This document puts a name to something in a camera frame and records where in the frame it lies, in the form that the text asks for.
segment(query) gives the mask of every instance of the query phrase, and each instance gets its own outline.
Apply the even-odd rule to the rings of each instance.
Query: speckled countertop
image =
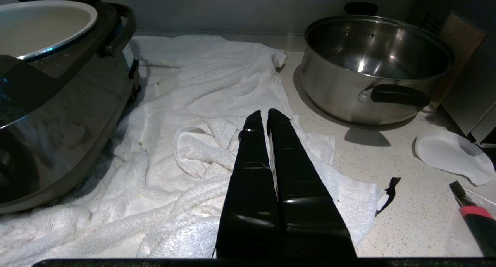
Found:
[[[280,71],[294,114],[308,133],[336,138],[334,167],[351,179],[376,183],[386,189],[391,177],[401,177],[394,201],[379,214],[369,235],[357,248],[360,257],[441,257],[453,220],[461,218],[449,184],[467,179],[425,165],[415,157],[413,143],[427,129],[449,129],[435,113],[420,112],[414,119],[383,127],[362,127],[342,122],[322,112],[305,94],[301,84],[302,52],[287,52]],[[494,184],[483,187],[493,188]],[[459,256],[480,255],[466,229]]]

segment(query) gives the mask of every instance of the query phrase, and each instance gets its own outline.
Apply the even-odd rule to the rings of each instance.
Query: wall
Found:
[[[379,6],[378,15],[405,20],[415,0],[104,0],[129,5],[146,30],[303,33],[313,21],[345,14],[347,2]]]

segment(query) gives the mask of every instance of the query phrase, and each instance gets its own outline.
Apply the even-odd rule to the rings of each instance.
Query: appliance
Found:
[[[496,147],[496,5],[494,0],[417,0],[409,22],[439,34],[455,12],[486,34],[441,102],[468,139]]]
[[[454,63],[440,38],[369,15],[324,18],[305,32],[303,86],[326,112],[356,124],[414,117]]]
[[[60,21],[61,29],[73,24],[73,12],[84,13],[70,6],[92,7],[88,14],[93,10],[96,20],[82,24],[85,31],[52,46],[40,44],[28,55],[0,55],[0,214],[55,200],[87,177],[126,103],[140,89],[140,61],[129,47],[136,29],[133,11],[100,0],[81,2],[91,6],[49,1],[3,7],[28,18],[33,11],[23,13],[26,6],[42,13],[62,5],[69,21]],[[33,29],[26,41],[43,41],[45,34]]]

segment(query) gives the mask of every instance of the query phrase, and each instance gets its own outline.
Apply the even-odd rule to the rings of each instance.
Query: rice cooker handle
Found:
[[[120,50],[124,48],[125,44],[131,39],[134,32],[136,31],[136,18],[134,17],[134,12],[128,6],[110,3],[119,16],[124,16],[127,18],[127,22],[122,28],[121,32],[114,38],[112,42],[105,46],[105,54],[107,56],[115,57],[115,53],[119,46],[121,46]]]
[[[380,103],[404,104],[423,108],[431,102],[431,98],[423,92],[400,85],[377,85],[370,93],[370,99]]]

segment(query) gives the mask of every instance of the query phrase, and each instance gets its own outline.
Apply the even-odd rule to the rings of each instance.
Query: black pot handle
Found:
[[[423,92],[400,85],[377,85],[370,93],[374,102],[404,104],[423,108],[431,102],[431,98]]]
[[[105,54],[107,56],[115,57],[117,47],[121,45],[123,41],[129,41],[136,31],[136,18],[133,10],[129,7],[117,3],[111,3],[111,5],[115,8],[119,16],[127,17],[126,25],[124,25],[121,32],[112,42],[105,46]]]
[[[370,2],[348,2],[344,10],[349,15],[376,15],[378,7]]]

